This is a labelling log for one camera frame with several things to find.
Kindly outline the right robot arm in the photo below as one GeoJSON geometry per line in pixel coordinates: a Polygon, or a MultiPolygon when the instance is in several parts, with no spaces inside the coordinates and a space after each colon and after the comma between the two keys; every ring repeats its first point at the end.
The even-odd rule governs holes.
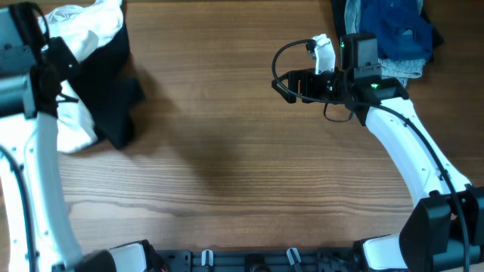
{"type": "Polygon", "coordinates": [[[469,270],[483,261],[483,190],[461,174],[419,120],[398,79],[385,79],[377,38],[341,38],[340,62],[326,35],[302,44],[315,67],[275,74],[286,102],[341,104],[383,145],[414,205],[401,231],[356,242],[355,271],[469,270]]]}

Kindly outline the white t-shirt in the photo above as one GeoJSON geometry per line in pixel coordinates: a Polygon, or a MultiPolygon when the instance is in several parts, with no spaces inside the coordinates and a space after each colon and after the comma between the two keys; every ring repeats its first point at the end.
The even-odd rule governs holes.
{"type": "Polygon", "coordinates": [[[82,97],[76,80],[87,74],[84,67],[88,58],[112,42],[122,29],[124,14],[122,0],[96,0],[92,5],[64,5],[45,15],[46,26],[52,38],[62,38],[79,64],[74,75],[61,83],[61,93],[75,98],[76,103],[60,103],[57,114],[57,150],[75,153],[100,139],[95,133],[95,121],[87,100],[82,97]]]}

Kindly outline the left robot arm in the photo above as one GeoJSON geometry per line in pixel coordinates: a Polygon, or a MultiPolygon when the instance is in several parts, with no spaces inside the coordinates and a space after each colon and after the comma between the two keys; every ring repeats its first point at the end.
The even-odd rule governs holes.
{"type": "Polygon", "coordinates": [[[105,136],[132,138],[136,79],[119,79],[130,54],[119,1],[33,2],[1,9],[1,184],[11,271],[148,271],[151,247],[133,242],[84,254],[73,232],[57,155],[105,136]]]}

